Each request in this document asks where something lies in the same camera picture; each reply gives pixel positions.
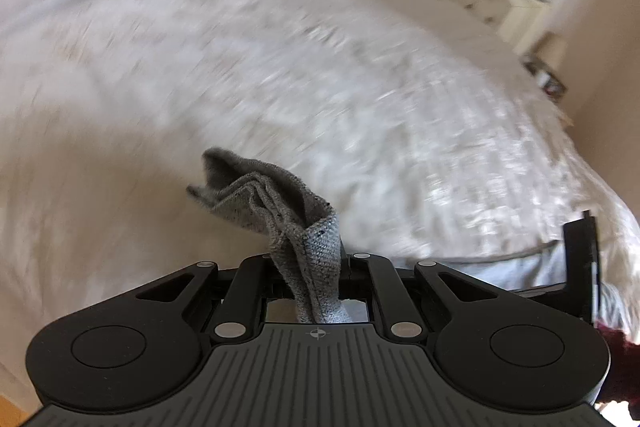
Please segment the maroon sleeve forearm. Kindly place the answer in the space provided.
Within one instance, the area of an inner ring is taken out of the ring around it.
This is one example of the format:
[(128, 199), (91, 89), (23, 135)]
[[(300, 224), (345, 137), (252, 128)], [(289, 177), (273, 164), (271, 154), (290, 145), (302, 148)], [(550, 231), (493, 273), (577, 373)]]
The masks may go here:
[(598, 324), (611, 355), (608, 376), (600, 389), (598, 402), (627, 402), (632, 419), (639, 419), (640, 346), (629, 341), (624, 332)]

